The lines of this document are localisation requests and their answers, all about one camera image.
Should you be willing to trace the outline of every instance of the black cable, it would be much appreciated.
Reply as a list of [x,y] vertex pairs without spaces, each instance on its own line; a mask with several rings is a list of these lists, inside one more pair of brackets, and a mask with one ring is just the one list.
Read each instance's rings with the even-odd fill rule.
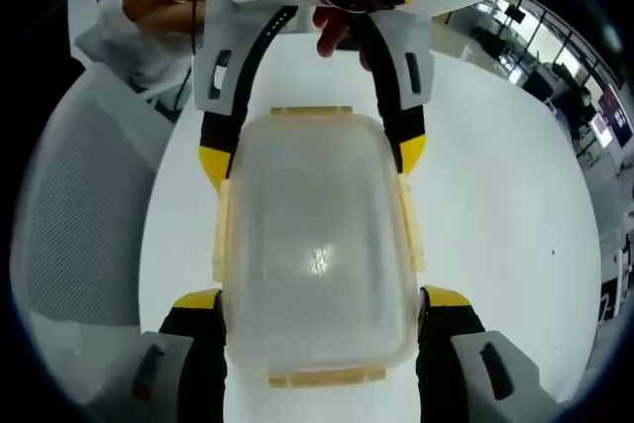
[[185,74],[185,79],[183,79],[182,83],[180,83],[180,87],[178,88],[178,93],[176,93],[176,99],[174,99],[174,107],[172,108],[174,111],[178,106],[178,101],[180,101],[180,96],[182,95],[183,90],[185,89],[185,84],[187,84],[187,80],[191,75],[191,65],[187,69],[187,74]]
[[[191,2],[191,54],[196,55],[196,0],[192,0]],[[176,93],[176,99],[174,99],[173,110],[176,111],[178,107],[178,101],[180,101],[180,96],[182,96],[182,92],[185,89],[185,84],[187,84],[187,80],[191,75],[191,65],[187,69],[187,74],[185,74],[185,79],[183,79],[182,83],[180,83],[180,87],[178,88],[178,92]]]
[[191,2],[191,54],[196,54],[196,0]]

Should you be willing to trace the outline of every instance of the clear plastic container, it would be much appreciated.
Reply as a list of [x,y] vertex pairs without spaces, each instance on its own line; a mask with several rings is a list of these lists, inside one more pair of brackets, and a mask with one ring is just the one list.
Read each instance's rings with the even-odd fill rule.
[[390,367],[418,290],[389,143],[352,114],[248,124],[231,171],[223,309],[249,372]]

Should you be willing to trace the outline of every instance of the person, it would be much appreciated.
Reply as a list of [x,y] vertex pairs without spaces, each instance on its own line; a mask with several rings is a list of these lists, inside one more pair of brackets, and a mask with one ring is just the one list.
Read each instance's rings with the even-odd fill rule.
[[184,78],[192,35],[201,34],[205,0],[99,0],[98,29],[116,69],[148,88]]
[[596,114],[590,104],[591,101],[592,96],[585,86],[567,89],[553,99],[553,106],[557,108],[568,123],[575,148],[580,140],[581,126],[586,126]]
[[[313,24],[321,29],[317,41],[317,53],[327,58],[333,55],[337,45],[348,36],[348,16],[346,12],[331,7],[317,7],[313,14]],[[363,68],[370,71],[368,57],[361,51],[359,60]]]

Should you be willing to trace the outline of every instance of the hand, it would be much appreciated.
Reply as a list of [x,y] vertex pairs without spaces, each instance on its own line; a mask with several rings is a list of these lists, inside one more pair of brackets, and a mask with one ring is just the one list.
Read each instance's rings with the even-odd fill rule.
[[[191,34],[192,28],[192,2],[176,2],[165,4],[148,12],[143,18],[135,22],[143,32],[162,37],[164,34]],[[205,23],[205,1],[196,2],[196,11],[193,21],[196,33],[203,31]]]
[[[317,53],[327,58],[333,55],[337,45],[348,36],[348,14],[334,7],[317,7],[313,15],[313,24],[322,29],[321,38],[317,42]],[[368,58],[360,52],[363,68],[370,71]]]

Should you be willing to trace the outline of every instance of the black screw slot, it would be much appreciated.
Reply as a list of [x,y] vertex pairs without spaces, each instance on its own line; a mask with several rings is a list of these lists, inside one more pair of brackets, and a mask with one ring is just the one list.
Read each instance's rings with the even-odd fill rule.
[[152,344],[148,348],[132,379],[131,393],[135,398],[150,401],[159,374],[160,361],[164,355],[165,352],[157,344]]
[[480,355],[486,367],[495,399],[503,400],[507,396],[512,395],[514,390],[513,382],[504,366],[502,357],[499,356],[493,344],[491,342],[486,343],[480,351]]
[[418,69],[418,60],[414,53],[406,53],[405,61],[409,70],[409,82],[412,86],[412,93],[420,94],[420,71]]

